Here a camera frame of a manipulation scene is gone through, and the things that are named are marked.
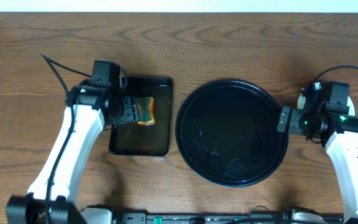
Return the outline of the orange green scrub sponge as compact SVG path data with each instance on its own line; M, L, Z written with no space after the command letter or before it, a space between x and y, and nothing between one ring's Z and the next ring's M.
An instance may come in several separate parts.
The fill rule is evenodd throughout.
M138 98L137 109L139 115L138 125L147 126L155 124L154 98L152 96Z

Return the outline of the light blue plate front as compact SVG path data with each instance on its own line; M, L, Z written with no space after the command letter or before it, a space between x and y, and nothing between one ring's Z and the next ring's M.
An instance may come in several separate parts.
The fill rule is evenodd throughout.
M305 103L306 103L306 97L300 95L299 98L298 98L298 101L297 101L297 108L299 110L302 110L304 108ZM355 116L356 111L355 111L355 108L354 108L354 104L353 104L353 102L352 102L352 100L351 100L351 98L349 96L347 97L347 106L349 107L348 115Z

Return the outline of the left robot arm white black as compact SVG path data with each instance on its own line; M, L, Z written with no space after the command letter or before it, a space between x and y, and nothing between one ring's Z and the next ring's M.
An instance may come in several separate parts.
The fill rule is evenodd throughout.
M74 86L51 153L25 196L11 196L9 223L113 223L103 207L79 211L78 189L95 140L105 126L138 121L137 100L113 88Z

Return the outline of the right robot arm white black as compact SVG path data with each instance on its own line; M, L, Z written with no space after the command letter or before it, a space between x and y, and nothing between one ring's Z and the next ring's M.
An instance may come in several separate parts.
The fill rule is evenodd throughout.
M319 135L330 157L341 191L344 221L358 221L358 117L353 106L322 114L284 107L277 130L283 133Z

